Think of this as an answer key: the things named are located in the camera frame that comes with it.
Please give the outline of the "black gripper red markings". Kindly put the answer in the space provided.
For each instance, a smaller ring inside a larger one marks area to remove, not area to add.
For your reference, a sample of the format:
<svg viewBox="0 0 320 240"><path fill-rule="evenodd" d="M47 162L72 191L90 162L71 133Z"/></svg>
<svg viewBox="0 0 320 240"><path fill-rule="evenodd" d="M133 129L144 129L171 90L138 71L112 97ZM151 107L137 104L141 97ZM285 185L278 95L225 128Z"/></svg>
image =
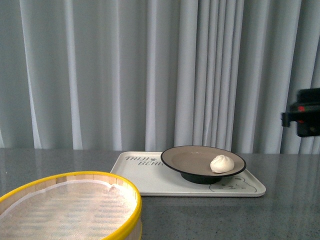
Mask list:
<svg viewBox="0 0 320 240"><path fill-rule="evenodd" d="M282 126L289 128L291 122L297 123L299 137L320 135L320 89L301 89L297 92L296 102L281 114Z"/></svg>

